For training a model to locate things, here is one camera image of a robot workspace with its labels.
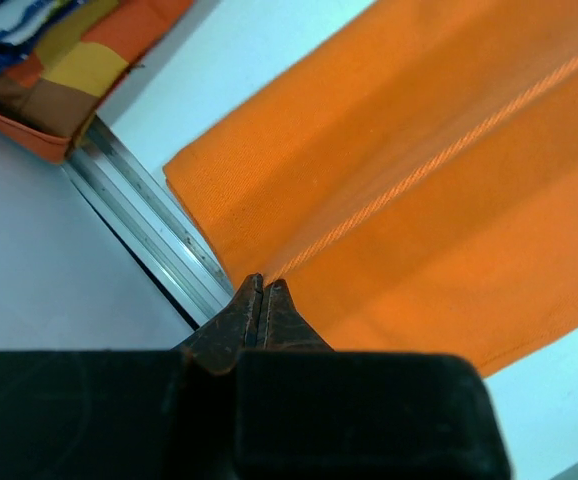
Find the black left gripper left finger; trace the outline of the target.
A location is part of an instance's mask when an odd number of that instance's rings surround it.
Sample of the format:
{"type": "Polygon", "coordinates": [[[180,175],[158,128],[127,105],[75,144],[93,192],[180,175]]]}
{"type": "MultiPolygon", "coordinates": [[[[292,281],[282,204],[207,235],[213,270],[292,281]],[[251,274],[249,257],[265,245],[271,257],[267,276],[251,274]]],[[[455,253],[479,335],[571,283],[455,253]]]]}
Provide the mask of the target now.
{"type": "Polygon", "coordinates": [[[263,278],[167,350],[0,351],[0,479],[232,479],[263,278]]]}

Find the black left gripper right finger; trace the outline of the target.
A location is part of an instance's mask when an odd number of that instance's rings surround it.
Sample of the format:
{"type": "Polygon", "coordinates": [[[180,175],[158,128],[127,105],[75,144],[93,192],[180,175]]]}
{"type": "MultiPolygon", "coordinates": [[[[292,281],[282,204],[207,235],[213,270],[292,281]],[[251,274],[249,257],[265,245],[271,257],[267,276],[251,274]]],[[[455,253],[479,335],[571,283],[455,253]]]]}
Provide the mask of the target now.
{"type": "Polygon", "coordinates": [[[508,479],[475,367],[448,354],[336,352],[283,281],[236,363],[234,467],[243,479],[508,479]]]}

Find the orange trousers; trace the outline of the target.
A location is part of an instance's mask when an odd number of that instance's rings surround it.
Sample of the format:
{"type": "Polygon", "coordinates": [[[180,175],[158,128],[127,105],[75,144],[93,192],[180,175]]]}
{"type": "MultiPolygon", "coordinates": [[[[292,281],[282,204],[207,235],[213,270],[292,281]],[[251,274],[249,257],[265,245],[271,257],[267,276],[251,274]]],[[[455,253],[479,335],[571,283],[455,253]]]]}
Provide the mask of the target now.
{"type": "Polygon", "coordinates": [[[378,1],[164,172],[333,347],[491,374],[578,327],[578,1],[378,1]]]}

